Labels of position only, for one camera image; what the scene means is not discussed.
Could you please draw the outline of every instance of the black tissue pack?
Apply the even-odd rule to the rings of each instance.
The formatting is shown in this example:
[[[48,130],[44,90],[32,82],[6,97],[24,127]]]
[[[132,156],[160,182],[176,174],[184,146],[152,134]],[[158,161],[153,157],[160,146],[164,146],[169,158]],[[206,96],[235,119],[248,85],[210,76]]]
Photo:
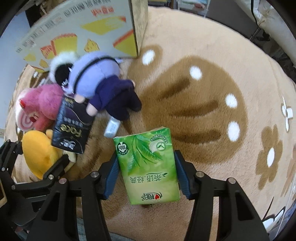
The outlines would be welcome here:
[[[93,116],[86,113],[87,102],[77,103],[72,95],[64,95],[53,129],[52,146],[82,154],[85,150]]]

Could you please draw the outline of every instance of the bolt head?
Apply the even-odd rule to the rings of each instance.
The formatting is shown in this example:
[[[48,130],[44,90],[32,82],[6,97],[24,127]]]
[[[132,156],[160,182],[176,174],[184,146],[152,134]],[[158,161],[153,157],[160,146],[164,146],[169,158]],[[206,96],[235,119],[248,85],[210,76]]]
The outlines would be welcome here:
[[[230,184],[235,184],[236,180],[233,177],[228,178]]]
[[[60,184],[65,184],[67,182],[67,179],[66,178],[61,178],[60,180],[59,180],[59,183]]]
[[[98,172],[92,172],[91,177],[98,177],[100,174]]]
[[[201,172],[201,171],[196,172],[195,175],[196,175],[197,177],[200,177],[200,178],[202,178],[202,177],[205,176],[205,174],[204,174],[203,172]]]

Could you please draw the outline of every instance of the beige rug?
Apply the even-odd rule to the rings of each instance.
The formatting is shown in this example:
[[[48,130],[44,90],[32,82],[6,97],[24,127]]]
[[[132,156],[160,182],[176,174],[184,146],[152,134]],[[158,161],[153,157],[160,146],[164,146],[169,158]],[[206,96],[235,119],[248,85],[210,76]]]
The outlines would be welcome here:
[[[169,127],[174,149],[212,178],[234,177],[272,229],[296,197],[296,93],[281,67],[225,26],[150,7],[141,56],[126,60],[122,69],[136,82],[143,109],[131,114],[118,135]],[[16,86],[6,139],[20,139],[13,104],[33,73],[27,67]],[[68,178],[82,178],[109,160],[115,148],[103,137],[107,121],[104,113],[96,118],[85,154]],[[22,157],[13,175],[37,180]],[[184,196],[179,202],[131,206],[121,176],[103,202],[109,231],[138,241],[183,240],[192,207]],[[217,218],[215,199],[211,241]]]

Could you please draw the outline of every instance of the white dot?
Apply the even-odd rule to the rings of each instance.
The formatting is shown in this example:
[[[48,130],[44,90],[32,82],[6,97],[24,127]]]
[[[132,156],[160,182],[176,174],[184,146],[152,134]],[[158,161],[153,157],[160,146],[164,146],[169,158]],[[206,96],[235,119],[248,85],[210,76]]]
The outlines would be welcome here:
[[[191,66],[190,68],[190,75],[195,80],[200,80],[202,78],[202,71],[197,66]]]
[[[267,165],[270,167],[274,162],[274,148],[272,147],[267,154]]]
[[[264,225],[264,228],[266,230],[269,230],[269,227],[270,227],[270,225],[272,225],[273,222],[274,222],[274,219],[273,218],[269,218],[269,219],[263,221],[262,223]]]
[[[237,99],[235,98],[234,94],[228,94],[225,98],[225,103],[230,108],[236,108]]]
[[[155,52],[153,50],[148,50],[146,53],[144,53],[143,57],[142,57],[142,63],[143,65],[148,65],[150,64],[155,57]]]
[[[234,142],[237,141],[240,135],[240,128],[237,122],[232,121],[228,124],[228,138]]]

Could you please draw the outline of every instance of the yellow plush toy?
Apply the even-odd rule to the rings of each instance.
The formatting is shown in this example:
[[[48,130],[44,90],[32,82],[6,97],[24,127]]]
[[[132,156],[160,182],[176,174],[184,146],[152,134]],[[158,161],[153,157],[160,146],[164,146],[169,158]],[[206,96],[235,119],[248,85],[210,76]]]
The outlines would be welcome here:
[[[75,153],[64,152],[61,149],[51,145],[52,130],[47,130],[46,134],[40,131],[29,131],[22,138],[22,150],[26,163],[32,173],[39,179],[43,179],[43,175],[53,164],[57,162],[63,154],[69,156],[70,163],[65,168],[68,171],[76,162]]]

